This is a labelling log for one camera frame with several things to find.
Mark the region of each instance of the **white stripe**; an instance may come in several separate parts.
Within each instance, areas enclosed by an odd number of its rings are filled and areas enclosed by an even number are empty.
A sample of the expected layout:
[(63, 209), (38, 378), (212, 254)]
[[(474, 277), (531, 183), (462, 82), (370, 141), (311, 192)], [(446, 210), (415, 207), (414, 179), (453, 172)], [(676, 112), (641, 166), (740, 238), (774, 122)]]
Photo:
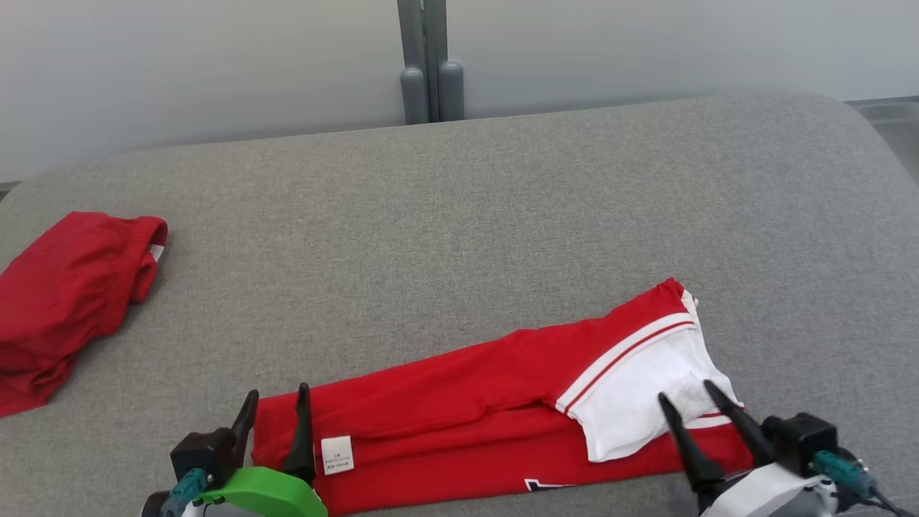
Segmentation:
[(631, 335), (629, 335), (627, 338), (623, 339), (622, 341), (614, 345), (612, 348), (607, 350), (603, 355), (597, 358), (596, 361), (594, 361), (590, 366), (588, 366), (586, 370), (581, 372), (581, 374), (578, 375), (578, 378), (574, 380), (572, 385), (568, 386), (568, 389), (566, 389), (565, 392), (562, 394), (562, 396), (560, 396), (559, 399), (556, 401), (555, 408), (558, 409), (560, 412), (564, 413), (565, 408), (567, 408), (568, 405), (571, 404), (572, 401), (582, 391), (584, 391), (584, 389), (598, 375), (600, 375), (601, 372), (603, 372), (603, 369), (606, 368), (611, 362), (616, 360), (618, 356), (622, 355), (622, 353), (625, 350), (628, 350), (630, 346), (641, 341), (642, 339), (648, 338), (654, 332), (659, 332), (660, 330), (663, 330), (664, 328), (670, 327), (672, 325), (676, 325), (677, 323), (682, 323), (684, 321), (691, 321), (693, 319), (694, 318), (692, 318), (687, 313), (675, 313), (675, 314), (671, 314), (668, 316), (664, 316), (660, 319), (656, 319), (653, 322), (649, 323), (648, 325), (645, 325), (644, 327), (639, 328), (638, 330), (633, 332)]
[(709, 427), (718, 427), (720, 425), (727, 425), (730, 423), (731, 419), (725, 417), (724, 415), (719, 415), (717, 417), (699, 417), (686, 424), (686, 428), (707, 429)]
[(587, 404), (591, 394), (593, 394), (596, 390), (601, 389), (604, 385), (604, 382), (608, 378), (618, 374), (618, 372), (621, 372), (621, 368), (627, 367), (629, 365), (629, 359), (632, 357), (635, 357), (643, 351), (648, 350), (648, 348), (653, 346), (654, 343), (659, 343), (662, 340), (673, 336), (677, 332), (692, 331), (696, 329), (696, 326), (691, 321), (682, 321), (677, 324), (670, 325), (669, 327), (671, 328), (654, 336), (654, 339), (648, 339), (641, 345), (633, 347), (625, 355), (620, 355), (619, 357), (613, 359), (612, 362), (614, 362), (615, 365), (597, 377), (592, 385), (588, 383), (590, 387), (584, 391), (584, 394), (580, 398), (575, 397), (574, 402), (568, 405), (568, 414), (570, 415), (572, 413), (576, 413), (578, 407), (582, 406), (583, 404)]

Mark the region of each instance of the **red shorts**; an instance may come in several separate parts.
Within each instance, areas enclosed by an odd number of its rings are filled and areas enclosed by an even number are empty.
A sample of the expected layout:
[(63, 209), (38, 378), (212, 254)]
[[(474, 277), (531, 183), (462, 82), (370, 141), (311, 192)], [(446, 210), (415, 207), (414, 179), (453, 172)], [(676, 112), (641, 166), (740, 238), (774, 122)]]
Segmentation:
[[(677, 471), (661, 391), (709, 457), (746, 468), (705, 378), (733, 398), (705, 351), (695, 299), (670, 279), (604, 317), (314, 388), (316, 492), (344, 514)], [(260, 402), (256, 465), (280, 469), (295, 399)], [(324, 475), (321, 441), (339, 436), (350, 437), (354, 468)]]
[(142, 303), (168, 229), (143, 216), (71, 212), (0, 275), (0, 417), (44, 406), (77, 352)]

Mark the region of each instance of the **gray cushion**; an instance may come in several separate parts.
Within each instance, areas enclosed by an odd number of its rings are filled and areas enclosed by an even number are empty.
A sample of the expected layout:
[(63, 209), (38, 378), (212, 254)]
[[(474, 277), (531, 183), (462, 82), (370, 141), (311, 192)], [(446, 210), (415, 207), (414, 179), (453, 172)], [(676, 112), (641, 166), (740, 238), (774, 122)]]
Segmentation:
[[(0, 506), (133, 515), (189, 431), (293, 391), (604, 314), (668, 276), (756, 415), (820, 415), (919, 509), (919, 190), (869, 124), (755, 94), (177, 147), (26, 181), (0, 265), (72, 210), (158, 215), (149, 301), (0, 419)], [(380, 515), (689, 515), (680, 476)]]

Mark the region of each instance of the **printed logo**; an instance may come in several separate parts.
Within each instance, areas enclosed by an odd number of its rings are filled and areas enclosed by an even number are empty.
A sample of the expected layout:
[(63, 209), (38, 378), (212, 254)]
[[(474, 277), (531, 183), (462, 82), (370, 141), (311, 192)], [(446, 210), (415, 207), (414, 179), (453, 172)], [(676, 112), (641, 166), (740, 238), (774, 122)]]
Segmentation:
[(541, 492), (543, 490), (554, 490), (556, 488), (573, 487), (574, 485), (550, 485), (548, 483), (539, 483), (538, 479), (524, 479), (527, 484), (527, 490), (531, 492)]

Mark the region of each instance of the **red pants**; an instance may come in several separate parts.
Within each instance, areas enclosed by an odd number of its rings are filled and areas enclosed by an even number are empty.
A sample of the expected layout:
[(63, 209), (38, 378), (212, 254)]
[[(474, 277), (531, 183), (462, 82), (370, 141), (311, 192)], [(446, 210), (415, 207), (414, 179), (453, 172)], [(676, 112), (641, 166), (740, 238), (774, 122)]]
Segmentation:
[[(709, 457), (746, 468), (746, 449), (702, 387), (712, 378), (732, 396), (705, 352), (694, 301), (671, 279), (601, 318), (314, 388), (315, 450), (350, 436), (354, 458), (353, 470), (330, 475), (317, 458), (316, 492), (343, 514), (677, 471), (660, 391)], [(260, 402), (256, 465), (280, 468), (295, 398)]]

